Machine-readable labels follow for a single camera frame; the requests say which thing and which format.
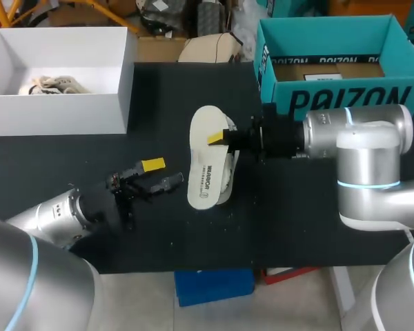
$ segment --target beige object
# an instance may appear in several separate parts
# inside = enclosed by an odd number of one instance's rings
[[[229,32],[189,39],[178,62],[230,62],[236,58],[241,46],[241,42]]]

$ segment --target cable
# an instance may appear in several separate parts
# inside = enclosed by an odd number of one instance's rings
[[[215,56],[215,63],[218,62],[218,45],[219,45],[219,40],[221,39],[221,37],[225,35],[225,33],[221,33],[221,35],[218,38],[218,41],[216,42],[216,56]]]

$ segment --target white floor tile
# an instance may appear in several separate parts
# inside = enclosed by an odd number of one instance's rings
[[[102,275],[101,331],[173,331],[173,272]]]

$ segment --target blue container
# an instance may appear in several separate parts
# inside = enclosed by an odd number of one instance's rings
[[[179,306],[241,297],[253,293],[252,270],[175,271]]]
[[[384,77],[277,81],[273,64],[379,63]],[[394,16],[263,19],[254,61],[261,100],[296,120],[309,110],[387,103],[414,114],[414,46]]]

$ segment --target white slipper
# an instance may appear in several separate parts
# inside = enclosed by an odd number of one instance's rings
[[[239,151],[232,154],[228,146],[208,145],[211,135],[229,128],[236,130],[233,121],[215,106],[204,106],[193,115],[187,199],[195,209],[209,209],[230,197]]]

